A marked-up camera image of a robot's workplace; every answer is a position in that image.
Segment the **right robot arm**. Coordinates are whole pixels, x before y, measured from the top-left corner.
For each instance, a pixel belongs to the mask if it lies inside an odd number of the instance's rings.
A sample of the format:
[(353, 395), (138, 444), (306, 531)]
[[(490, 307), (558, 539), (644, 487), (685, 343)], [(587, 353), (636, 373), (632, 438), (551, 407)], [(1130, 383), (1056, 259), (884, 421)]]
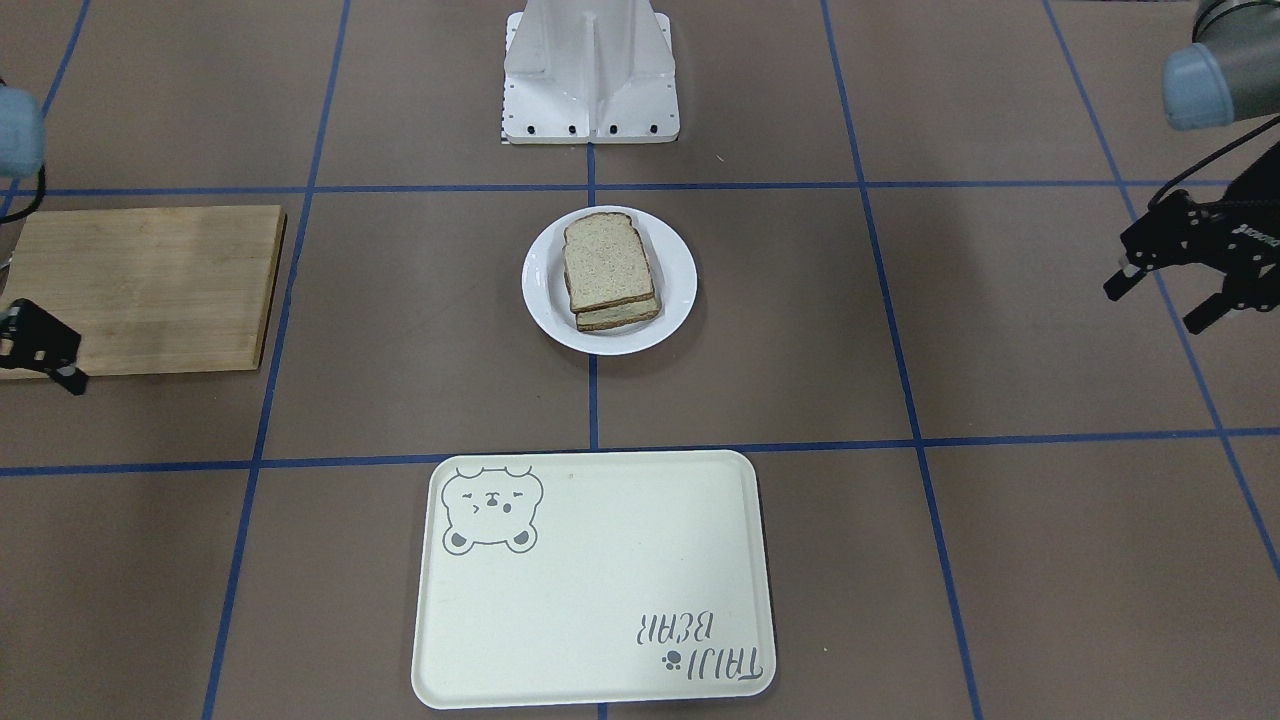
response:
[(1, 177), (37, 176), (45, 165), (45, 150), (41, 102), (23, 88), (1, 83)]

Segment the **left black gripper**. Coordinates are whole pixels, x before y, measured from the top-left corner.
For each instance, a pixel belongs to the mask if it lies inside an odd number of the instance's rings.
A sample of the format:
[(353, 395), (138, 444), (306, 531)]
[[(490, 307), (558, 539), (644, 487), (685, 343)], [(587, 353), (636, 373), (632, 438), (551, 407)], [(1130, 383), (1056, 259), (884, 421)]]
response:
[(1238, 310), (1277, 306), (1277, 172), (1244, 170), (1228, 187), (1225, 200), (1231, 204), (1225, 210), (1230, 258), (1225, 292), (1210, 295), (1183, 318), (1190, 334), (1203, 333)]

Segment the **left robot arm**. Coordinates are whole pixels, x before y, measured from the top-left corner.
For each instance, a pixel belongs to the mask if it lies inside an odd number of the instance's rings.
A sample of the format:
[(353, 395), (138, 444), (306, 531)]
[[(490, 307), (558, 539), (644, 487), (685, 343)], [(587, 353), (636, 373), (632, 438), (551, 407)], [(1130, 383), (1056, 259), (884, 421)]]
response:
[(1175, 51), (1164, 67), (1164, 110), (1174, 129), (1267, 118), (1169, 181), (1148, 202), (1156, 208), (1172, 193), (1188, 225), (1217, 234), (1192, 254), (1194, 264), (1222, 273), (1221, 290), (1184, 316), (1192, 334), (1233, 311), (1277, 309), (1277, 147), (1247, 167), (1216, 201), (1194, 202), (1178, 187), (1243, 143), (1277, 128), (1277, 3), (1202, 1), (1196, 9), (1190, 45)]

